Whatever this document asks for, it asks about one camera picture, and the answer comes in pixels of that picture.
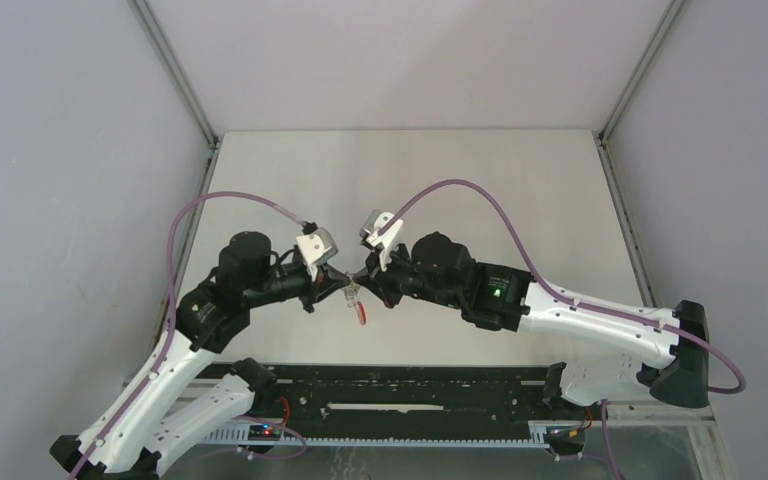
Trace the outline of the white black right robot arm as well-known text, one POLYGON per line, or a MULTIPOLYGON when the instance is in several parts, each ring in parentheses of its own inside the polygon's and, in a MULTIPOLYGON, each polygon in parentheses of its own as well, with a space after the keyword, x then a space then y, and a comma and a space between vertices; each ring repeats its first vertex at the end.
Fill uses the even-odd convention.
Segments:
POLYGON ((563 302, 531 272, 478 262, 439 232, 412 248, 399 244, 387 263, 369 254, 354 280, 388 308, 410 297, 457 310, 480 329, 566 335, 616 349, 591 364, 551 366, 541 402, 553 417, 639 393, 682 408, 709 404, 707 319, 697 302, 671 309, 600 306, 589 297, 563 302))

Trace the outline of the red-handled metal key holder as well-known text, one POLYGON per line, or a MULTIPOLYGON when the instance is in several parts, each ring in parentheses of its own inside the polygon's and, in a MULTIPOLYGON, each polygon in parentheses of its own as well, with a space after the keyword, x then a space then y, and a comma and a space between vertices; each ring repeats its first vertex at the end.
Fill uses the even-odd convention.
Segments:
POLYGON ((359 324, 361 326, 365 326, 368 322, 368 317, 365 306, 359 296, 361 286, 356 282, 351 274, 347 274, 347 278, 348 283, 343 288, 347 306, 355 311, 359 324))

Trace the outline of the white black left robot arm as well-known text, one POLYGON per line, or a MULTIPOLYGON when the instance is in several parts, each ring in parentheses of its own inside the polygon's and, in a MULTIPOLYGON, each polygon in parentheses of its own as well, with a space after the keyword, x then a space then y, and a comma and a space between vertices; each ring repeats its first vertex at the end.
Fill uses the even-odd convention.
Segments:
POLYGON ((51 456, 73 479, 159 479, 223 423, 271 412, 276 378, 252 358, 236 362, 211 392, 169 410, 249 326, 253 309, 297 299, 311 313, 347 286, 347 277, 328 264, 336 253, 331 235, 314 224, 282 255, 260 232, 234 235, 208 277, 179 301, 174 328, 162 334, 137 376, 81 434, 57 438, 51 456))

